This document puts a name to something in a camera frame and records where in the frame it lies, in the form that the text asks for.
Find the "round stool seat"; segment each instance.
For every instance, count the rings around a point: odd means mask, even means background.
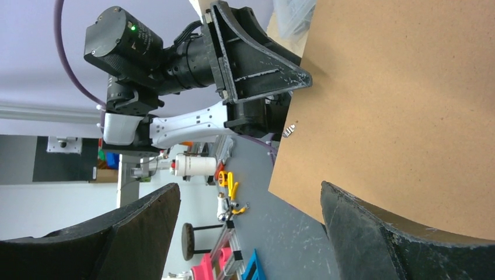
[[[190,223],[182,226],[182,256],[186,261],[194,256],[194,228]]]

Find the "black mount bracket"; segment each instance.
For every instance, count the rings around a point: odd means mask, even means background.
[[[301,58],[275,43],[250,8],[215,1],[203,16],[205,47],[217,92],[241,103],[312,85]]]

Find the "white cylinder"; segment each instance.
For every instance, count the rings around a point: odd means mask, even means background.
[[[206,156],[186,156],[182,153],[175,157],[175,176],[213,176],[217,171],[217,159]]]

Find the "black panel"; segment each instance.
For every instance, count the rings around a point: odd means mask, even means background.
[[[1,279],[161,279],[179,206],[171,183],[44,237],[2,240]]]
[[[48,153],[48,137],[38,136],[33,182],[92,181],[98,139],[83,139],[81,154]]]
[[[341,279],[494,279],[495,241],[421,225],[322,183]]]

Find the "stool leg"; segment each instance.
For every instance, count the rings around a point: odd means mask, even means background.
[[[193,230],[203,230],[203,229],[216,229],[216,228],[221,228],[223,225],[214,225],[214,226],[199,226],[199,227],[193,227]]]
[[[206,254],[211,252],[211,250],[195,250],[194,254]]]

